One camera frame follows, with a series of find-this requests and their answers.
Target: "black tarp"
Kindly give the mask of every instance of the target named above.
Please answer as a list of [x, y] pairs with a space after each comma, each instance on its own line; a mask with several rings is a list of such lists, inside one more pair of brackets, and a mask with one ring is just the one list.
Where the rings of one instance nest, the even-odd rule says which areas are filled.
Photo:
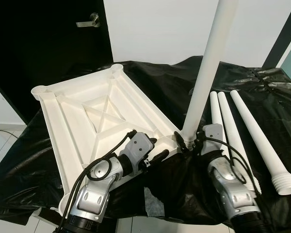
[[[201, 56], [195, 56], [173, 66], [132, 61], [122, 64], [125, 73], [181, 129], [201, 59]], [[75, 66], [63, 80], [95, 71], [90, 65]], [[228, 93], [234, 89], [239, 90], [291, 173], [290, 78], [279, 68], [245, 68], [220, 63], [212, 90]], [[279, 231], [291, 229], [291, 195], [276, 193], [236, 106], [229, 94], [226, 97], [274, 224]], [[207, 102], [200, 127], [210, 123], [210, 104]], [[177, 154], [112, 191], [106, 216], [146, 215], [144, 186], [164, 203], [166, 220], [211, 225], [226, 219], [220, 212], [214, 188], [190, 154]], [[59, 172], [40, 110], [0, 163], [0, 219], [25, 224], [36, 208], [57, 207], [62, 195]]]

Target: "tiled floor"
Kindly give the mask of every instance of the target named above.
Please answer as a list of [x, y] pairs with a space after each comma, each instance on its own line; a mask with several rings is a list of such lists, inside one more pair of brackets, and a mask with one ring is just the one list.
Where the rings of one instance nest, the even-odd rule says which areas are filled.
[[[19, 137], [22, 132], [11, 132]], [[15, 143], [12, 135], [0, 132], [0, 162]], [[54, 226], [30, 217], [26, 226], [21, 226], [0, 220], [0, 233], [52, 233]], [[229, 233], [227, 226], [186, 225], [171, 223], [154, 217], [130, 217], [119, 219], [116, 233]]]

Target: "white tube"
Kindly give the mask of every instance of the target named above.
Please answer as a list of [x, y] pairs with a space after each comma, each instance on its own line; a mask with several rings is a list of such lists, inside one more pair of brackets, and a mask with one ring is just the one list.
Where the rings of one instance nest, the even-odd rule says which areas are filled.
[[[228, 105], [228, 102], [226, 100], [224, 92], [219, 92], [218, 98], [219, 98], [221, 113], [222, 113], [222, 117], [223, 117], [223, 122], [224, 122], [225, 129], [226, 129], [228, 143], [232, 147], [234, 147], [243, 156], [243, 158], [245, 159], [245, 161], [247, 162], [247, 164], [249, 165], [249, 168], [251, 170], [251, 166], [250, 166], [250, 163], [248, 161], [246, 151], [244, 150], [241, 137], [238, 133], [232, 112], [229, 108], [229, 105]], [[236, 157], [236, 158], [241, 160], [241, 158], [238, 156], [238, 154], [236, 154], [234, 151], [231, 151], [231, 153], [232, 153], [233, 157]], [[237, 170], [243, 175], [243, 177], [247, 181], [245, 186], [250, 191], [254, 191], [253, 184], [252, 184], [246, 170], [243, 168], [243, 166], [237, 160], [234, 160], [234, 163], [235, 163], [235, 167], [237, 168]], [[254, 182], [256, 184], [258, 191], [261, 193], [261, 188], [260, 188], [258, 180], [255, 177], [253, 177], [253, 179], [254, 179]]]
[[[221, 111], [218, 101], [218, 95], [215, 91], [210, 92], [210, 105], [211, 105], [211, 118], [213, 124], [220, 124], [222, 125], [223, 129], [223, 139], [222, 141], [226, 142], [225, 131], [223, 127], [223, 121], [221, 118]], [[226, 155], [229, 158], [228, 148], [225, 145], [222, 145], [221, 148], [222, 155]]]
[[231, 91], [231, 96], [272, 176], [272, 182], [277, 193], [279, 195], [290, 195], [291, 174], [287, 171], [279, 159], [276, 151], [267, 140], [267, 137], [252, 116], [238, 92], [236, 90]]
[[238, 0], [219, 0], [181, 135], [190, 146], [223, 55]]

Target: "white cylinder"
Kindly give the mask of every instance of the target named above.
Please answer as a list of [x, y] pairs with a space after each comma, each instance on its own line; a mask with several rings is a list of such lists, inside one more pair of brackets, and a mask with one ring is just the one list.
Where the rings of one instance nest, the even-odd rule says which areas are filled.
[[[211, 106], [211, 118], [213, 124], [220, 124], [222, 125], [223, 130], [223, 139], [222, 141], [226, 142], [225, 131], [223, 127], [223, 121], [221, 117], [221, 111], [218, 101], [218, 95], [215, 91], [210, 92], [210, 106]], [[229, 158], [228, 148], [225, 145], [222, 145], [221, 148], [222, 155], [226, 155]]]
[[231, 96], [272, 176], [272, 182], [277, 193], [280, 195], [291, 194], [291, 174], [279, 159], [276, 151], [268, 141], [238, 92], [236, 90], [231, 91]]
[[195, 139], [196, 130], [225, 49], [237, 5], [238, 0], [219, 0], [218, 2], [194, 92], [181, 131], [181, 135], [187, 145], [191, 144]]
[[[218, 98], [219, 98], [221, 113], [222, 113], [222, 117], [223, 117], [223, 122], [225, 125], [225, 130], [226, 130], [226, 134], [227, 134], [227, 138], [228, 138], [228, 143], [232, 147], [234, 147], [243, 156], [243, 158], [245, 159], [245, 161], [247, 162], [247, 164], [249, 165], [249, 168], [251, 170], [251, 166], [250, 166], [250, 163], [248, 161], [246, 151], [244, 150], [241, 137], [238, 133], [232, 112], [229, 108], [229, 105], [228, 105], [228, 102], [226, 100], [224, 92], [219, 92]], [[240, 161], [242, 161], [242, 159], [239, 157], [239, 155], [236, 154], [233, 150], [231, 150], [231, 153], [232, 153], [233, 157], [238, 158], [238, 159], [240, 159]], [[247, 181], [245, 186], [250, 191], [254, 191], [253, 184], [252, 184], [246, 170], [243, 168], [243, 166], [237, 160], [234, 160], [234, 164], [235, 164], [235, 167], [237, 168], [237, 170], [243, 175], [243, 177]], [[258, 191], [261, 193], [261, 188], [260, 188], [258, 180], [254, 176], [253, 176], [253, 179], [254, 179], [254, 182], [256, 184]]]

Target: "white wall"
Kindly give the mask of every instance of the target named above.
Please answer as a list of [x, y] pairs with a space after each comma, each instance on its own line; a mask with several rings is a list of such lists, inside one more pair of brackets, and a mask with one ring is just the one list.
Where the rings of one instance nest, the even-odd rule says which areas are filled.
[[[175, 64], [203, 55], [218, 0], [104, 0], [113, 59]], [[222, 61], [260, 67], [291, 0], [239, 0]]]
[[1, 124], [25, 125], [19, 115], [0, 93], [0, 125]]

